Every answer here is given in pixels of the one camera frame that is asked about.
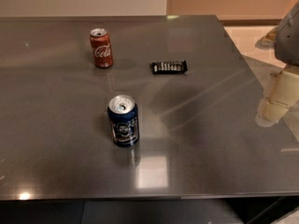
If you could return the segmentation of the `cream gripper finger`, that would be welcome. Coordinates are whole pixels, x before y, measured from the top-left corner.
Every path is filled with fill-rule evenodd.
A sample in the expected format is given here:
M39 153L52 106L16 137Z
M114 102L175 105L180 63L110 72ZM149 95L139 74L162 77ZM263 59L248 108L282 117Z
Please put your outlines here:
M298 101L299 66L289 64L272 71L263 89L263 99L258 105L255 121L261 127L271 127Z

